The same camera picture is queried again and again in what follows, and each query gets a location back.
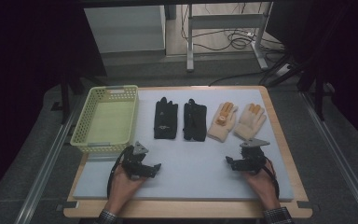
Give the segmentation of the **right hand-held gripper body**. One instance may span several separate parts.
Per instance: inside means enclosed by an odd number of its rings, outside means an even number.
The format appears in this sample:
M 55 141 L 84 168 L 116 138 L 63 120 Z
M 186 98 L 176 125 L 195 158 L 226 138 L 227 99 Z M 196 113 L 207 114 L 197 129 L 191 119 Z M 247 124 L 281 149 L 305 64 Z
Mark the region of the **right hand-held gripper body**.
M 239 161 L 238 169 L 257 174 L 267 160 L 261 147 L 267 145 L 269 145 L 268 141 L 256 138 L 244 140 L 240 144 L 242 159 Z

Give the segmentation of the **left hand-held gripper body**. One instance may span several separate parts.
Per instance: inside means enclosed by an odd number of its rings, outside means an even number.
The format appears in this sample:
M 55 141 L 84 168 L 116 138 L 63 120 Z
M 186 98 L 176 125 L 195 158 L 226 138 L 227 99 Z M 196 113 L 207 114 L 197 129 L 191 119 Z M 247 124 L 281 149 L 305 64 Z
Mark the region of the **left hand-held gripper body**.
M 147 165 L 142 164 L 147 152 L 148 149 L 139 142 L 136 142 L 134 146 L 129 146 L 124 149 L 124 159 L 121 165 L 128 178 L 140 177 L 138 174 L 141 172 L 148 172 L 146 170 Z

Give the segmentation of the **person's left hand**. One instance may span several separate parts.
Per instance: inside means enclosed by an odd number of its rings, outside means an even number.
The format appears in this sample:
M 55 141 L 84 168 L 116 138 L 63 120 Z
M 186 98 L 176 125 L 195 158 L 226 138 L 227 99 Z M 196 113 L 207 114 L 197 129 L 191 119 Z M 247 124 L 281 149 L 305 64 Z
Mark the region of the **person's left hand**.
M 121 208 L 132 198 L 145 181 L 145 177 L 135 180 L 128 178 L 122 167 L 118 166 L 114 172 L 110 196 L 104 209 L 114 215 L 118 215 Z

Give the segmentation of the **person's right hand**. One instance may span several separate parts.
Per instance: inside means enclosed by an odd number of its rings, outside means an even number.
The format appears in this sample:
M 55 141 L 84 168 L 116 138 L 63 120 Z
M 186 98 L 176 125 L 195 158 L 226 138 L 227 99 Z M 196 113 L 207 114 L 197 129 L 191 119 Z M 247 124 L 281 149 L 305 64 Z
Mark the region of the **person's right hand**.
M 259 198 L 265 210 L 280 208 L 279 199 L 276 197 L 276 191 L 272 179 L 265 170 L 252 175 L 248 172 L 242 172 L 241 175 L 246 179 L 248 185 Z

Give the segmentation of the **beige glove with orange fingertips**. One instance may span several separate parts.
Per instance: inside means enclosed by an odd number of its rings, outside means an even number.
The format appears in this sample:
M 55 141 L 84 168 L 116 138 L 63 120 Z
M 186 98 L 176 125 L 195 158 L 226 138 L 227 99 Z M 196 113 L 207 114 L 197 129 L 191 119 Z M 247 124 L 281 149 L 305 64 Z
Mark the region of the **beige glove with orange fingertips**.
M 255 137 L 267 119 L 264 112 L 265 109 L 261 105 L 248 104 L 241 114 L 234 133 L 246 140 Z

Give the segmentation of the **beige glove with orange patch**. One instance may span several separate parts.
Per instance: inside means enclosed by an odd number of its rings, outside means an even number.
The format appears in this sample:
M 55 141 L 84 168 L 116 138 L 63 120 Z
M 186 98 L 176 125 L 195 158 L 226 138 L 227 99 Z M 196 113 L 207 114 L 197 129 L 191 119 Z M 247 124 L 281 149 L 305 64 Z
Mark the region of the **beige glove with orange patch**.
M 225 142 L 233 129 L 237 110 L 238 108 L 231 102 L 222 103 L 213 116 L 207 135 L 216 141 Z

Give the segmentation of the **black glove with silver print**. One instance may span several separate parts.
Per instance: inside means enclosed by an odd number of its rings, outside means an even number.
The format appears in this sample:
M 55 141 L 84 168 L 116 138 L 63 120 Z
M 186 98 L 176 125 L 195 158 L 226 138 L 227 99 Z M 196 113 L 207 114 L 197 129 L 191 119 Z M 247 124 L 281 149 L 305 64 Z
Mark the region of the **black glove with silver print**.
M 155 139 L 174 139 L 177 133 L 178 104 L 162 97 L 156 102 L 154 120 Z

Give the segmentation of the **yellow-green plastic basket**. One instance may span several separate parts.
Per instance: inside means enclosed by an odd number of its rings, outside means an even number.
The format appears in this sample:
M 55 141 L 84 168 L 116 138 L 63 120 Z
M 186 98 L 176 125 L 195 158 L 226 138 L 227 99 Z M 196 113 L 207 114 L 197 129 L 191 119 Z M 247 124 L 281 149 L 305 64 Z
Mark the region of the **yellow-green plastic basket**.
M 84 153 L 118 153 L 133 142 L 138 111 L 135 85 L 93 87 L 70 144 Z

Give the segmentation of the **plain black glove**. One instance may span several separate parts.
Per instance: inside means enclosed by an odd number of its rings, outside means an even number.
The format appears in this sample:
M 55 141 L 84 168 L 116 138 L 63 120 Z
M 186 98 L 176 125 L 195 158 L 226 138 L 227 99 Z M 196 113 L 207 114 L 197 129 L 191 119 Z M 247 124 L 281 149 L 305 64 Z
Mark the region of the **plain black glove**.
M 206 138 L 207 107 L 189 99 L 184 106 L 184 138 L 187 141 L 204 142 Z

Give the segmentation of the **black table clamp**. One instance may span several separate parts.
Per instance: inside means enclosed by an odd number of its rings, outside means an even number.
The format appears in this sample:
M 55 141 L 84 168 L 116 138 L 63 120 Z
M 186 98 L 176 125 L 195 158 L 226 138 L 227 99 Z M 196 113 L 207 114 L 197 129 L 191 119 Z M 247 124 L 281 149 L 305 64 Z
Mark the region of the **black table clamp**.
M 56 205 L 56 210 L 58 212 L 61 212 L 66 208 L 77 208 L 77 202 L 60 202 Z
M 320 211 L 320 206 L 316 203 L 305 202 L 305 201 L 297 201 L 296 203 L 299 208 L 311 209 L 313 212 Z

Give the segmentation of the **black stand legs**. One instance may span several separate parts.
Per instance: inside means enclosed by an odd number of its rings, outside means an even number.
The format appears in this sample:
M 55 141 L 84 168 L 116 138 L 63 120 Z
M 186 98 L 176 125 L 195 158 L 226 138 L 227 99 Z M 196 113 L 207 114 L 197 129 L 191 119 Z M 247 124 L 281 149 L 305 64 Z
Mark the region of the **black stand legs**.
M 323 102 L 326 94 L 324 92 L 324 66 L 316 60 L 307 60 L 301 64 L 304 74 L 297 82 L 296 86 L 300 91 L 308 91 L 311 86 L 314 86 L 314 112 L 320 120 L 324 120 Z
M 69 101 L 69 91 L 72 91 L 74 95 L 81 95 L 85 87 L 81 82 L 81 78 L 85 78 L 97 86 L 105 86 L 105 83 L 102 82 L 97 77 L 89 76 L 86 74 L 69 74 L 63 73 L 61 75 L 60 87 L 61 87 L 61 101 L 55 102 L 52 111 L 61 110 L 62 111 L 62 124 L 64 124 L 71 114 L 70 112 L 70 101 Z

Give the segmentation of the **grey cabinet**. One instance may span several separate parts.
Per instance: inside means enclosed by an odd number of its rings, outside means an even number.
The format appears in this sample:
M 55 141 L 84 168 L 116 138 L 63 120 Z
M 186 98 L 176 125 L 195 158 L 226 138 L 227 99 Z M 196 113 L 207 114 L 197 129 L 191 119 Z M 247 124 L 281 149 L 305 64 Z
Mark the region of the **grey cabinet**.
M 84 11 L 105 66 L 153 63 L 166 56 L 164 6 Z

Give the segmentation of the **dark curtain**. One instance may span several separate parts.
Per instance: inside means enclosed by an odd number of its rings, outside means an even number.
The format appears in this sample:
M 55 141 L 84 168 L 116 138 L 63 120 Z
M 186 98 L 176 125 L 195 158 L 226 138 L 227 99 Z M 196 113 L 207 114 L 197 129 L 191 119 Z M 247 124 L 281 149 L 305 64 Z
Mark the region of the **dark curtain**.
M 81 0 L 0 0 L 0 180 L 63 79 L 105 73 Z
M 333 103 L 358 130 L 358 0 L 274 0 L 267 32 L 300 71 L 307 60 L 323 64 Z

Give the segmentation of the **aluminium floor rail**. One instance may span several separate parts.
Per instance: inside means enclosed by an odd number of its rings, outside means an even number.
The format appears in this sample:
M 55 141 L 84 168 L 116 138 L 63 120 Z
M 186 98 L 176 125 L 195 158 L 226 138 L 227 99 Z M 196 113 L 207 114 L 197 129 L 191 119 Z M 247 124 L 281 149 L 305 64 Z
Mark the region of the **aluminium floor rail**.
M 355 172 L 352 170 L 347 159 L 344 157 L 341 148 L 339 147 L 334 136 L 331 134 L 326 123 L 320 119 L 320 117 L 313 109 L 314 103 L 312 102 L 310 96 L 304 92 L 301 92 L 299 96 L 304 101 L 306 108 L 310 113 L 310 117 L 312 118 L 324 142 L 326 143 L 328 150 L 332 154 L 332 157 L 336 162 L 339 171 L 344 177 L 345 182 L 347 183 L 349 189 L 351 190 L 351 193 L 354 196 L 355 201 L 358 203 L 358 178 L 355 175 Z
M 42 197 L 42 193 L 45 190 L 49 177 L 62 150 L 62 146 L 65 141 L 66 135 L 69 133 L 72 123 L 74 122 L 76 111 L 80 108 L 83 96 L 75 96 L 70 104 L 72 111 L 64 124 L 60 126 L 55 139 L 48 150 L 48 154 L 45 157 L 39 172 L 34 180 L 33 185 L 28 192 L 26 199 L 16 217 L 14 224 L 30 224 L 34 211 Z

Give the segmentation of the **white metal stand frame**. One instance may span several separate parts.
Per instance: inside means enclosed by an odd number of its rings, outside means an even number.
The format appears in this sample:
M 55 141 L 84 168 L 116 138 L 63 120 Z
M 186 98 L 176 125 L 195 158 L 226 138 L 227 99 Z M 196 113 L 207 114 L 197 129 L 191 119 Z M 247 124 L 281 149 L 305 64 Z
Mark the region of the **white metal stand frame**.
M 267 62 L 261 52 L 260 43 L 265 32 L 269 13 L 272 3 L 267 2 L 262 13 L 258 14 L 240 14 L 240 15 L 208 15 L 208 16 L 193 16 L 192 5 L 188 5 L 188 38 L 187 38 L 187 52 L 186 52 L 186 71 L 194 71 L 194 51 L 193 51 L 193 37 L 194 30 L 202 29 L 232 29 L 232 28 L 256 28 L 258 33 L 254 41 L 251 42 L 252 50 L 262 70 L 267 70 Z

